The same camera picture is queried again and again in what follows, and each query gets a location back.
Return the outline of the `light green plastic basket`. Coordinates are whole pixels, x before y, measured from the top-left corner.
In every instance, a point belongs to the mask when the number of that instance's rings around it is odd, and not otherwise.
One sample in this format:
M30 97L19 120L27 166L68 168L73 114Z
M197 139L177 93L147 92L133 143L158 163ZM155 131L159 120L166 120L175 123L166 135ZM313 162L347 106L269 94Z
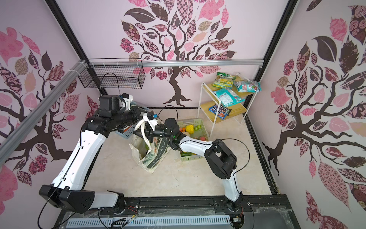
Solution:
M181 129L184 129L187 125L193 125L194 127L196 127L197 125L201 125L202 130L195 131L193 134L189 134L190 137L192 137L196 140L202 140L202 141L209 140L209 136L206 131L204 122L201 118L180 120L180 121L177 121L177 124ZM193 154L190 152L180 153L181 161L190 161L190 160L197 160L197 159L202 159L202 158L203 158L202 156L199 156L199 155L196 155L196 154Z

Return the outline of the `beige canvas grocery bag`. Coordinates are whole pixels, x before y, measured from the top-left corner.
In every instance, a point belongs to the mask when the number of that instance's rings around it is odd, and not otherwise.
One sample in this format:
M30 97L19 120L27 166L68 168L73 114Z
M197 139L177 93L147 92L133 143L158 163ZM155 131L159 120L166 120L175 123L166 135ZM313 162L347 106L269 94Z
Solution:
M166 154L170 151L167 137L154 137L152 143L146 137L133 134L129 144L132 158L146 172L152 174L161 164Z

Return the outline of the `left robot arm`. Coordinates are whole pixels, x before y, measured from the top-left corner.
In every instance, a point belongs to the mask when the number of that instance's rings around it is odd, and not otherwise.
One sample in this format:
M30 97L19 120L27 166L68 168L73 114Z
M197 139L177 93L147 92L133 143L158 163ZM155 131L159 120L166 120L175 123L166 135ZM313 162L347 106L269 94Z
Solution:
M133 96L126 93L100 97L100 107L81 127L79 141L65 166L50 185L40 188L41 197L56 208L76 213L98 208L124 211L122 193L88 191L84 187L109 134L139 121L140 108L132 101Z

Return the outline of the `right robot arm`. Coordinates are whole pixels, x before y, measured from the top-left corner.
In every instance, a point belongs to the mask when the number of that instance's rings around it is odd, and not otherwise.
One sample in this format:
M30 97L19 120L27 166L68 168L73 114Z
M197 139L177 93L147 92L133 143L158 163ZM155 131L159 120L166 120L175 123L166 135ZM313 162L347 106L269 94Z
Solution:
M173 150L194 153L206 159L212 172L223 181L225 198L233 204L239 203L240 191L236 182L237 157L223 142L202 141L189 137L180 131L174 118L167 119L163 125L156 121L140 120L133 133L150 146L155 137L168 140L168 146Z

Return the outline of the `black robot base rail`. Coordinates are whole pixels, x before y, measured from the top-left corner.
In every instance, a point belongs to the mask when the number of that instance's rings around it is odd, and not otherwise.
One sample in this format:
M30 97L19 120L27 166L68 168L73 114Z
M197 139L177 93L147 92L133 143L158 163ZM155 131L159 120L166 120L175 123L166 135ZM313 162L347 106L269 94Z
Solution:
M130 197L125 209L108 208L85 213L62 211L54 228L66 229L68 220L96 217L229 216L232 229L299 229L293 208L284 194L241 195L238 204L224 196Z

